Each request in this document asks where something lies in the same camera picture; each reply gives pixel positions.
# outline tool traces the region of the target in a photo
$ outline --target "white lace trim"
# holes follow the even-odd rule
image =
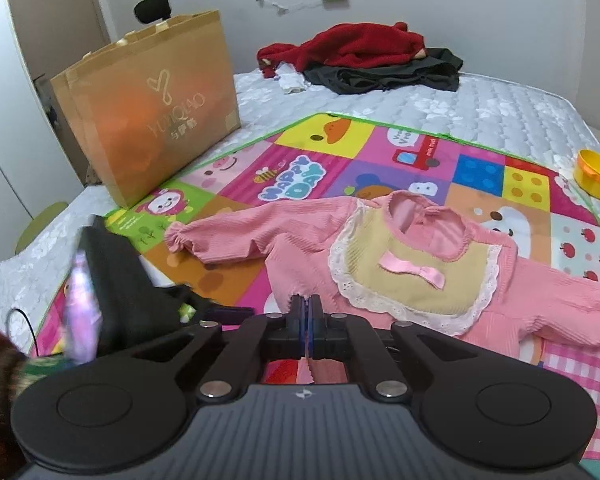
[[[482,311],[491,303],[493,293],[498,286],[498,256],[500,245],[490,245],[487,250],[487,264],[484,271],[484,279],[480,286],[480,292],[471,308],[464,314],[430,314],[421,312],[410,306],[399,303],[378,294],[377,292],[360,285],[347,271],[346,253],[347,247],[353,235],[362,224],[365,213],[370,210],[360,200],[356,210],[349,217],[343,230],[340,232],[329,252],[329,269],[333,281],[338,285],[338,290],[344,298],[349,300],[352,306],[364,308],[371,312],[389,313],[400,321],[412,321],[427,328],[437,330],[443,334],[455,336],[461,335],[475,323]]]

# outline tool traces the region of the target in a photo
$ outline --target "play mat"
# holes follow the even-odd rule
[[[201,296],[278,312],[263,260],[204,265],[188,253],[171,254],[162,241],[168,225],[277,200],[372,199],[396,189],[508,233],[521,256],[600,282],[600,222],[555,171],[450,136],[337,114],[312,115],[187,169],[135,208],[113,211],[107,225],[170,280],[188,283]],[[41,354],[59,341],[63,307],[61,287],[38,337]],[[593,471],[600,466],[600,349],[537,337],[522,348],[521,358],[569,376],[594,399],[598,428],[585,453]],[[277,362],[265,380],[293,383],[297,374],[295,362]]]

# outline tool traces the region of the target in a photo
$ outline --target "yellow mat square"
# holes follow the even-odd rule
[[[376,126],[317,114],[285,130],[276,144],[310,152],[355,158]]]
[[[549,178],[506,166],[502,197],[518,204],[549,211]]]

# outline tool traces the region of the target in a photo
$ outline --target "pile of clothes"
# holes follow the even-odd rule
[[[274,43],[261,48],[257,58],[265,78],[282,76],[282,72],[288,79],[289,66],[293,66],[309,83],[337,94],[416,84],[455,92],[463,63],[447,48],[425,48],[424,38],[408,30],[404,22],[393,27],[341,23],[300,46]],[[304,89],[302,83],[295,88]]]

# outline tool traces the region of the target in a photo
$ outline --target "black cable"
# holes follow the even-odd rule
[[[33,336],[33,345],[36,348],[36,357],[40,357],[40,353],[38,352],[38,341],[36,340],[36,333],[34,332],[33,327],[31,326],[29,317],[27,317],[27,314],[25,314],[23,310],[21,310],[17,307],[14,307],[7,312],[7,319],[4,321],[7,338],[9,339],[9,341],[11,341],[11,335],[9,334],[9,322],[10,322],[11,316],[13,315],[14,312],[19,312],[20,314],[22,314],[22,317],[24,317],[25,321],[29,325],[29,330],[31,331],[31,335]]]

